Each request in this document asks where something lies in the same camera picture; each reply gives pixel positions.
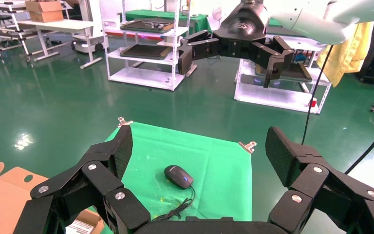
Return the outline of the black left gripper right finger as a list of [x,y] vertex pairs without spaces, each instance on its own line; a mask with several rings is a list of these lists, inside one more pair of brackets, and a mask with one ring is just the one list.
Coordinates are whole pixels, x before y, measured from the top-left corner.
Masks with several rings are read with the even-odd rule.
[[333,168],[309,146],[291,142],[270,127],[266,155],[288,190],[268,221],[288,234],[299,234],[314,210],[326,213],[348,234],[374,234],[374,188]]

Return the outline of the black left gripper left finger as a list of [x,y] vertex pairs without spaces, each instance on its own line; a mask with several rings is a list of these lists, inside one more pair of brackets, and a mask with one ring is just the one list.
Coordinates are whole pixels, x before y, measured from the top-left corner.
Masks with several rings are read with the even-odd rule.
[[31,190],[14,232],[63,234],[89,207],[115,234],[133,234],[148,224],[149,211],[122,182],[132,148],[128,125],[112,140],[92,145],[75,166]]

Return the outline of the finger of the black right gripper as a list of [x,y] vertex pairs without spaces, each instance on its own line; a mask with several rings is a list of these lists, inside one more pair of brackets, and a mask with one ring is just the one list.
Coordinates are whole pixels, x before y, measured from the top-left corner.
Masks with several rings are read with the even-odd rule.
[[289,68],[293,55],[294,50],[279,36],[265,44],[251,44],[251,60],[266,70],[264,88],[268,88],[271,80],[280,79],[281,72]]
[[218,55],[219,39],[213,38],[208,30],[189,35],[180,41],[178,47],[178,72],[185,75],[193,61]]

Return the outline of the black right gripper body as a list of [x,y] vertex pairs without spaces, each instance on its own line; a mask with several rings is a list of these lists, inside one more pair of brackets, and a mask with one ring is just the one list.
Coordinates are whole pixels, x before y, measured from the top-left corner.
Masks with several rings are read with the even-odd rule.
[[242,1],[221,23],[212,37],[219,40],[220,56],[248,59],[253,43],[264,44],[269,14],[262,1]]

